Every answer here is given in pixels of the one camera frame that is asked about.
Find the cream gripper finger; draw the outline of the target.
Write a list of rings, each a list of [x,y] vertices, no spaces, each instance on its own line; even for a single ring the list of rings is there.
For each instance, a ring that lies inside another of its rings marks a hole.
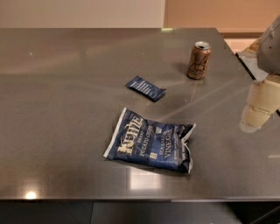
[[[245,133],[259,130],[280,109],[280,76],[269,74],[254,80],[248,91],[247,104],[241,114],[240,128]]]
[[[244,52],[248,53],[257,53],[259,45],[260,45],[260,38],[256,39],[250,46],[244,49]]]

